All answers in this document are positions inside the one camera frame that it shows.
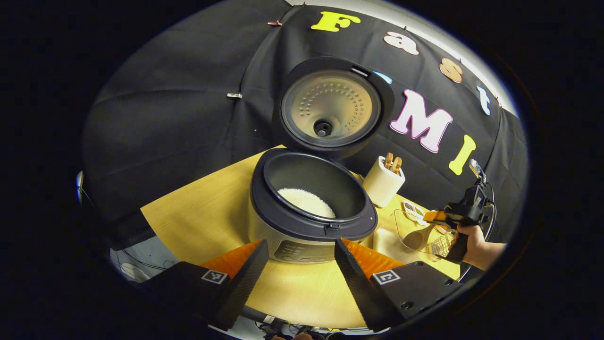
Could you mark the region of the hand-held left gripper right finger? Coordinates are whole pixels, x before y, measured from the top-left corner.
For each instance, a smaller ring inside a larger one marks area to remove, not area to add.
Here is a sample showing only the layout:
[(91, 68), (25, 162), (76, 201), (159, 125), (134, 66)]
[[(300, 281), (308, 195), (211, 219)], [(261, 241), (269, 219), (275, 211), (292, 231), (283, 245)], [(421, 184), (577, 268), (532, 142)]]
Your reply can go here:
[(365, 325), (378, 332), (443, 303), (461, 283), (424, 261), (403, 264), (354, 241), (335, 241), (335, 260)]

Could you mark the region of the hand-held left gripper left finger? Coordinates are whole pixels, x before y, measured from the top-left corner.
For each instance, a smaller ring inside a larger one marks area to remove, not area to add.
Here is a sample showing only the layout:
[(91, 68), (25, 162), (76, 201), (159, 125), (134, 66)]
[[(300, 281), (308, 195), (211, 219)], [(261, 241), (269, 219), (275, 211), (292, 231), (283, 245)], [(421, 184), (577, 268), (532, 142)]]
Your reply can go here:
[(139, 286), (170, 312), (228, 331), (268, 259), (268, 242), (259, 239), (202, 264), (179, 261)]

